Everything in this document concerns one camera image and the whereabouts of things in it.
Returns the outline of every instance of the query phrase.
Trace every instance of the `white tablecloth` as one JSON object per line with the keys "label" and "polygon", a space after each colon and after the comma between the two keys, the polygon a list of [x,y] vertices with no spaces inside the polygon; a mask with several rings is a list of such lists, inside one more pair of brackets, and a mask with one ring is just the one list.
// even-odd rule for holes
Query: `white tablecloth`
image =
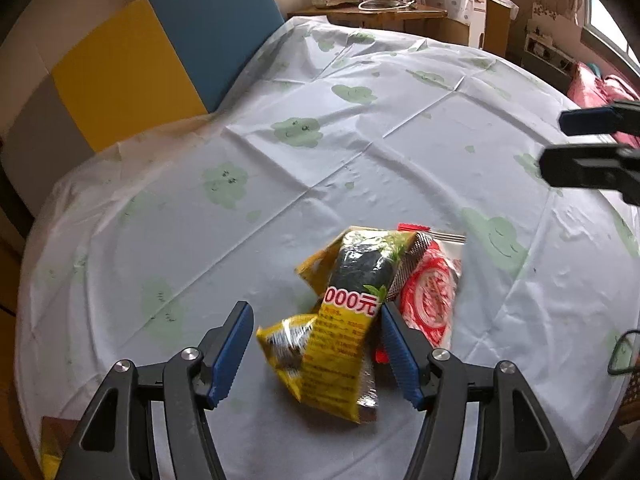
{"label": "white tablecloth", "polygon": [[[638,324],[640,259],[636,212],[615,193],[538,177],[571,107],[485,52],[290,20],[219,113],[121,142],[55,187],[20,286],[17,386],[32,444],[42,416],[79,418],[118,359],[166,360],[236,300],[262,326],[304,312],[315,297],[296,264],[350,224],[402,221],[468,233],[452,350],[517,363],[577,471],[623,392],[606,363]],[[383,371],[378,421],[357,426],[299,405],[252,340],[209,413],[227,478],[401,478],[422,415]]]}

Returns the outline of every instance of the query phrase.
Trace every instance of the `pink fabric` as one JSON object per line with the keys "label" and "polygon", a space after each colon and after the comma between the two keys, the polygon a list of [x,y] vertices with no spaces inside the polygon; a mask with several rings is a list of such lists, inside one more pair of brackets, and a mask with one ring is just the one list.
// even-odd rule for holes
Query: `pink fabric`
{"label": "pink fabric", "polygon": [[[600,79],[583,63],[578,63],[567,97],[581,108],[604,106],[616,99],[626,101],[640,100],[638,92],[622,78],[617,75],[607,75]],[[617,132],[613,134],[613,138],[617,142],[631,144],[635,148],[640,148],[640,139],[638,137]]]}

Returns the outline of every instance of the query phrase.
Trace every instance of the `window frame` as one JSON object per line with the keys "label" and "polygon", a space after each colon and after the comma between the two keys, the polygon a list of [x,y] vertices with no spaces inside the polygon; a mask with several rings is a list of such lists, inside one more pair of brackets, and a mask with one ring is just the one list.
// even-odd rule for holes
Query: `window frame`
{"label": "window frame", "polygon": [[603,57],[605,61],[612,64],[633,83],[640,84],[640,65],[604,33],[594,25],[591,25],[591,0],[584,0],[584,25],[582,26],[580,41]]}

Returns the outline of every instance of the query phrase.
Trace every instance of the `window sill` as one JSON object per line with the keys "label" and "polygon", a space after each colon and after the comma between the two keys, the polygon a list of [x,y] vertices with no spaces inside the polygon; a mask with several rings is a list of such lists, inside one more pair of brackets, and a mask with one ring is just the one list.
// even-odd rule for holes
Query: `window sill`
{"label": "window sill", "polygon": [[583,27],[580,42],[613,65],[636,89],[640,89],[640,72],[638,69],[631,65],[617,50],[609,46],[601,38],[599,31],[588,25]]}

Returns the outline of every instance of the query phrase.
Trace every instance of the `window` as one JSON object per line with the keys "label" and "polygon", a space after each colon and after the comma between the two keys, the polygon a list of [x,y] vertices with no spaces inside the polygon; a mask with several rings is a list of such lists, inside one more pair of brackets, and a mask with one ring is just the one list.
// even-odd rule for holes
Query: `window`
{"label": "window", "polygon": [[[616,22],[607,12],[607,9],[605,9],[600,0],[587,0],[587,2],[586,24],[584,28],[593,34],[598,40],[605,43],[628,65],[631,65],[631,68],[634,69],[636,74],[640,73],[640,63],[638,63],[636,54],[631,50],[631,47],[629,47],[624,34],[622,34],[622,31],[616,25]],[[619,65],[619,63],[615,62],[612,62],[612,64],[615,66]]]}

